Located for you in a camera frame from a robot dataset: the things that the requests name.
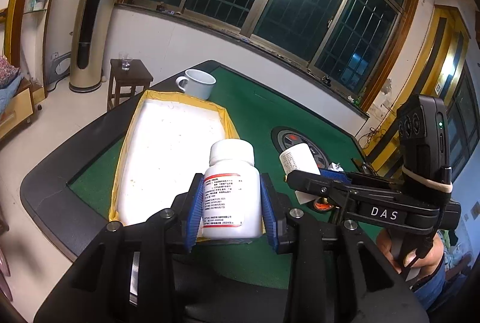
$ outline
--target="bottle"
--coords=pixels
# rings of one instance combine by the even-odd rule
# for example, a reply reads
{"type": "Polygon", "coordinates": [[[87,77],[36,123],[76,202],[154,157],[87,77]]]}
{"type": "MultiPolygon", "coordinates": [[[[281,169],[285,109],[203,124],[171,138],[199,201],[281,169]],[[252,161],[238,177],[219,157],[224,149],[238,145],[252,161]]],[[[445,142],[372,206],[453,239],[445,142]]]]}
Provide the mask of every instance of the bottle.
{"type": "Polygon", "coordinates": [[[240,139],[224,139],[210,149],[203,180],[202,234],[210,239],[262,236],[260,175],[254,148],[240,139]]]}

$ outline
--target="blue sleeve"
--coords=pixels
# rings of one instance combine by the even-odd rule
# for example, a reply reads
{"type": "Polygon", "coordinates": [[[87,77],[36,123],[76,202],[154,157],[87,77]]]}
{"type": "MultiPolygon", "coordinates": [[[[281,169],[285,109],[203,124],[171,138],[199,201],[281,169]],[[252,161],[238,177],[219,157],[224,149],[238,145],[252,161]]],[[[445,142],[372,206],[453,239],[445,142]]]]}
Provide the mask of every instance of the blue sleeve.
{"type": "Polygon", "coordinates": [[[425,310],[430,308],[436,298],[440,296],[443,285],[445,284],[445,270],[443,267],[443,261],[441,267],[437,273],[424,285],[418,288],[414,294],[417,296],[418,301],[425,310]]]}

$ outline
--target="human hand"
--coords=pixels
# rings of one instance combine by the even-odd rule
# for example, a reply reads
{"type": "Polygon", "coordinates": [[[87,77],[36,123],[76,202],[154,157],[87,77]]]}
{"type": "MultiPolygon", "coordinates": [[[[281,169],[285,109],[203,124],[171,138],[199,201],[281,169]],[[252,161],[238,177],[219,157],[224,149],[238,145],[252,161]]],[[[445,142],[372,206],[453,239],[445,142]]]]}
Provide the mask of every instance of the human hand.
{"type": "MultiPolygon", "coordinates": [[[[420,268],[420,273],[418,275],[418,279],[424,278],[428,275],[433,274],[436,268],[442,261],[443,257],[443,243],[438,234],[435,234],[433,238],[433,247],[427,254],[427,256],[423,259],[418,259],[412,267],[420,268]]],[[[397,261],[393,258],[390,249],[392,248],[392,239],[390,239],[390,234],[386,229],[382,229],[377,236],[377,247],[382,252],[383,255],[387,258],[387,260],[392,264],[394,269],[400,273],[402,268],[398,264],[397,261]]],[[[406,267],[412,260],[415,258],[415,250],[409,253],[403,262],[403,265],[406,267]]]]}

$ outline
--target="beige floor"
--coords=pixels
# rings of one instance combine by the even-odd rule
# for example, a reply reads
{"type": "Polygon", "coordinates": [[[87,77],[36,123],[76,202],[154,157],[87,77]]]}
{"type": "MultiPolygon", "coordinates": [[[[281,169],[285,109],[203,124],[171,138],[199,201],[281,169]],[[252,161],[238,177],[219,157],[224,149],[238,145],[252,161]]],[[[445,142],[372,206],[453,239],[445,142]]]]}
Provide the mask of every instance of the beige floor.
{"type": "Polygon", "coordinates": [[[7,282],[13,305],[28,321],[70,266],[40,232],[20,203],[20,184],[25,175],[70,136],[105,113],[107,83],[89,94],[68,89],[68,78],[41,103],[32,123],[0,142],[0,205],[10,231],[0,246],[10,266],[7,282]]]}

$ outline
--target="bottle label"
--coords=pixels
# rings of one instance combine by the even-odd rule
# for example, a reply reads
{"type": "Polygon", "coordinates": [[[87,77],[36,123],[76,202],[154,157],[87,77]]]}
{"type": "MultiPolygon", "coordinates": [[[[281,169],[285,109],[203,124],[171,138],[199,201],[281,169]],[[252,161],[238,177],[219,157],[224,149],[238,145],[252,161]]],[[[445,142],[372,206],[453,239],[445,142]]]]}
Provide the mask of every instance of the bottle label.
{"type": "Polygon", "coordinates": [[[207,177],[203,182],[203,227],[241,226],[242,188],[242,177],[236,173],[207,177]]]}

